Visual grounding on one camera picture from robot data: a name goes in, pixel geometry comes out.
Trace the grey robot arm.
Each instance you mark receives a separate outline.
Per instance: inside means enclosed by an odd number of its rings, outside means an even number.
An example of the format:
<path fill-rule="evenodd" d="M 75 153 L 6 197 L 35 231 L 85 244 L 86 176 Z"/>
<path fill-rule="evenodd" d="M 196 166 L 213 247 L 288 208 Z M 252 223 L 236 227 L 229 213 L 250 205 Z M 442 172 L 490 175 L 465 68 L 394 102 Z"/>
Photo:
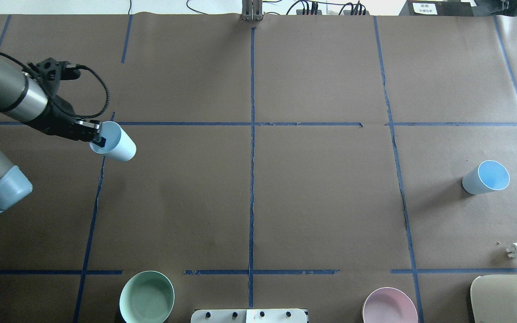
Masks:
<path fill-rule="evenodd" d="M 99 113 L 76 114 L 72 105 L 57 94 L 61 81 L 78 79 L 82 70 L 90 68 L 52 58 L 22 64 L 0 52 L 0 113 L 46 135 L 106 147 Z M 32 190 L 29 179 L 0 150 L 0 213 Z"/>

